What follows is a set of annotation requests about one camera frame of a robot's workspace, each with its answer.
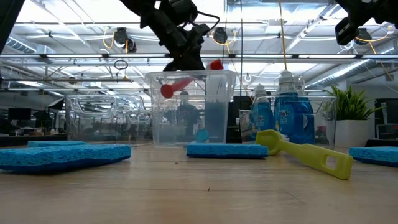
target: yellow spatula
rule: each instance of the yellow spatula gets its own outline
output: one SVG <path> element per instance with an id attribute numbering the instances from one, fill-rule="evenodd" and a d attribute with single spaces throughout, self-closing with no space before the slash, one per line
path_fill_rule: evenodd
<path id="1" fill-rule="evenodd" d="M 348 180 L 351 175 L 354 159 L 347 154 L 311 144 L 299 145 L 286 142 L 278 132 L 273 130 L 259 131 L 256 137 L 256 144 L 267 146 L 268 155 L 270 156 L 276 155 L 283 150 L 300 159 L 303 164 L 333 175 L 341 180 Z M 326 165 L 328 156 L 334 157 L 336 160 L 336 167 L 334 169 Z"/>

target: dish soap bottle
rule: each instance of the dish soap bottle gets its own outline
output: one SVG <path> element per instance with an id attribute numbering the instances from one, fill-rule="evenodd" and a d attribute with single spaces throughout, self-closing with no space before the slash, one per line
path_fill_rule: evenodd
<path id="1" fill-rule="evenodd" d="M 308 98 L 299 97 L 293 75 L 284 70 L 275 98 L 275 127 L 296 144 L 314 144 L 313 110 Z"/>
<path id="2" fill-rule="evenodd" d="M 263 85 L 258 84 L 254 90 L 254 100 L 251 106 L 252 136 L 251 140 L 256 140 L 258 131 L 274 130 L 274 114 L 271 110 L 269 99 L 266 98 L 267 92 Z"/>

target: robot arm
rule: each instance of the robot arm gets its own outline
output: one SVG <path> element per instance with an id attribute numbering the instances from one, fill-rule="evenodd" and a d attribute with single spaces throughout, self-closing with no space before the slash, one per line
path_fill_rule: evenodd
<path id="1" fill-rule="evenodd" d="M 378 24 L 390 22 L 398 29 L 397 0 L 336 0 L 336 2 L 348 13 L 336 26 L 337 43 L 349 44 L 358 36 L 359 26 L 363 26 L 370 18 Z"/>
<path id="2" fill-rule="evenodd" d="M 156 0 L 121 2 L 141 17 L 140 27 L 149 26 L 159 38 L 159 44 L 170 52 L 174 60 L 165 67 L 165 71 L 205 69 L 200 58 L 200 49 L 204 42 L 203 36 L 211 29 L 206 24 L 194 23 L 198 13 L 202 12 L 197 10 L 191 0 L 162 0 L 159 9 L 155 8 Z M 194 25 L 190 31 L 183 28 L 188 23 Z"/>

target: blue sponge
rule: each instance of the blue sponge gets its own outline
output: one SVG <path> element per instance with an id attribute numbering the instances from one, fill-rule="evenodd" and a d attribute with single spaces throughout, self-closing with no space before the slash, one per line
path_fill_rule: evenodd
<path id="1" fill-rule="evenodd" d="M 398 167 L 398 147 L 351 147 L 349 154 L 357 161 Z"/>
<path id="2" fill-rule="evenodd" d="M 29 141 L 27 147 L 46 147 L 46 146 L 78 146 L 87 144 L 82 141 Z"/>
<path id="3" fill-rule="evenodd" d="M 197 158 L 262 159 L 268 147 L 253 144 L 196 144 L 187 145 L 187 156 Z"/>
<path id="4" fill-rule="evenodd" d="M 119 162 L 131 156 L 127 145 L 78 145 L 0 150 L 0 169 L 25 174 L 57 173 Z"/>

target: desk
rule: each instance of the desk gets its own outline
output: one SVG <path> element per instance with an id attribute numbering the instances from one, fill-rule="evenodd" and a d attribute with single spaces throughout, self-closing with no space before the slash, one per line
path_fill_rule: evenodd
<path id="1" fill-rule="evenodd" d="M 343 181 L 281 153 L 190 159 L 183 149 L 55 176 L 0 175 L 0 223 L 397 223 L 398 169 Z"/>

